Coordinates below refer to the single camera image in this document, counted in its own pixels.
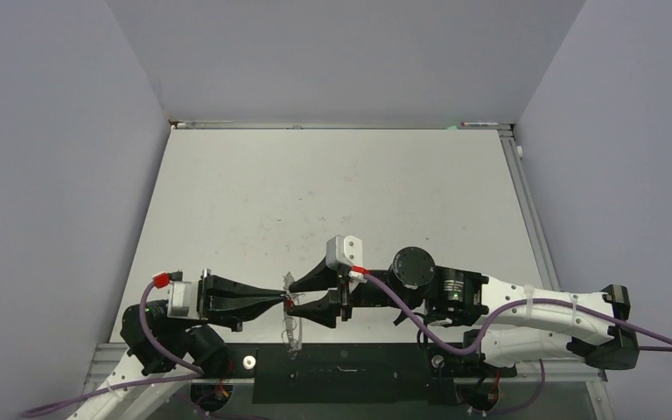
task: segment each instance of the gray wall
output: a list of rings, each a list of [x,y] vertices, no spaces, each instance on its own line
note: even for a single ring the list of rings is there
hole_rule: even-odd
[[[167,131],[103,0],[0,2],[0,419],[81,391]]]
[[[517,136],[563,287],[672,336],[672,3],[586,2]],[[672,354],[609,377],[619,418],[672,418]]]
[[[515,122],[584,0],[108,0],[171,118]]]

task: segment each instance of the cable tie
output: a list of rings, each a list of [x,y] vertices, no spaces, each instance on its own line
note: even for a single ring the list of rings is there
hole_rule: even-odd
[[[573,326],[576,323],[576,316],[578,315],[578,295],[568,293],[570,297],[570,302],[573,304],[573,317],[570,319],[570,325]]]
[[[527,296],[527,310],[526,313],[524,313],[524,319],[529,321],[532,319],[532,301],[535,298],[535,286],[531,284],[525,284],[524,295]]]
[[[115,396],[115,397],[117,397],[121,400],[124,398],[122,395],[120,395],[119,391],[117,391],[116,389],[114,389],[112,387],[112,382],[109,380],[109,378],[107,378],[107,385],[105,385],[104,388],[106,388],[111,395],[113,395],[113,396]]]

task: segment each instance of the red wire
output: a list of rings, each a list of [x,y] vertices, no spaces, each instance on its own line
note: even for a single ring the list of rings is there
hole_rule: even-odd
[[[494,392],[494,389],[498,389],[499,382],[501,382],[501,371],[497,370],[496,371],[496,382],[493,384],[493,387],[491,388],[490,392],[488,392],[488,394],[492,394]]]
[[[233,373],[233,359],[228,359],[228,360],[227,360],[227,373],[225,373],[225,375],[230,375],[230,374],[232,374],[232,373]],[[224,379],[225,379],[225,376],[223,376],[222,378],[220,378],[220,380],[218,381],[218,383],[215,385],[214,390],[215,390],[215,394],[216,394],[217,396],[222,396],[222,395],[223,395],[223,390],[224,390],[224,388],[222,387],[222,381],[223,381]]]

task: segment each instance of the white bracket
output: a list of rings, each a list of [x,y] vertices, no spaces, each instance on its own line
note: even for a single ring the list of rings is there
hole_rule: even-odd
[[[118,385],[123,382],[143,379],[188,375],[192,372],[186,368],[178,367],[167,374],[143,376],[141,374],[142,370],[143,364],[137,357],[128,356],[124,353],[112,373],[97,388],[109,387],[112,390],[106,394],[89,398],[67,420],[145,419],[188,381],[174,381],[131,388],[122,388]]]
[[[349,290],[354,291],[357,284],[365,283],[364,274],[351,270],[352,267],[364,267],[361,239],[356,236],[334,236],[325,244],[325,265],[336,272],[349,269]]]
[[[570,352],[566,346],[571,336],[532,328],[512,330],[489,330],[480,343],[485,363],[497,368],[511,368],[519,361],[540,359],[576,359],[581,357]]]
[[[481,303],[493,312],[501,306],[516,300],[547,298],[563,300],[572,305],[586,307],[596,312],[613,317],[613,308],[603,296],[604,292],[571,294],[561,291],[535,289],[531,286],[518,286],[488,277],[488,284],[483,284]],[[612,323],[593,317],[581,311],[553,304],[524,304],[502,312],[495,323],[507,326],[528,326],[537,330],[560,333],[576,337],[586,343],[598,346],[612,339],[609,327]],[[480,317],[478,324],[487,316]]]

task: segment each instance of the screw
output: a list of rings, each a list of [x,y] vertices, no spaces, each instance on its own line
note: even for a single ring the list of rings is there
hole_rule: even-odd
[[[431,358],[431,365],[435,369],[439,369],[442,367],[442,365],[445,364],[445,357],[442,356],[441,354],[437,354],[434,357]]]

